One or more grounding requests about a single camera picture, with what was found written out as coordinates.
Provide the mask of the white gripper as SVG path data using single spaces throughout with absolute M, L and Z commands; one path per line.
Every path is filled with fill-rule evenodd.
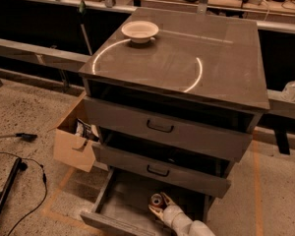
M 149 205 L 149 210 L 160 220 L 163 219 L 165 225 L 170 228 L 183 228 L 190 223 L 190 218 L 184 213 L 179 206 L 164 192 L 160 195 L 163 197 L 168 206 L 164 211 L 160 207 Z

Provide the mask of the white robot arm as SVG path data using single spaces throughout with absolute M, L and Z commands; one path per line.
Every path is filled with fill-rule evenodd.
M 177 236 L 215 236 L 203 222 L 188 217 L 164 192 L 153 194 L 148 208 Z

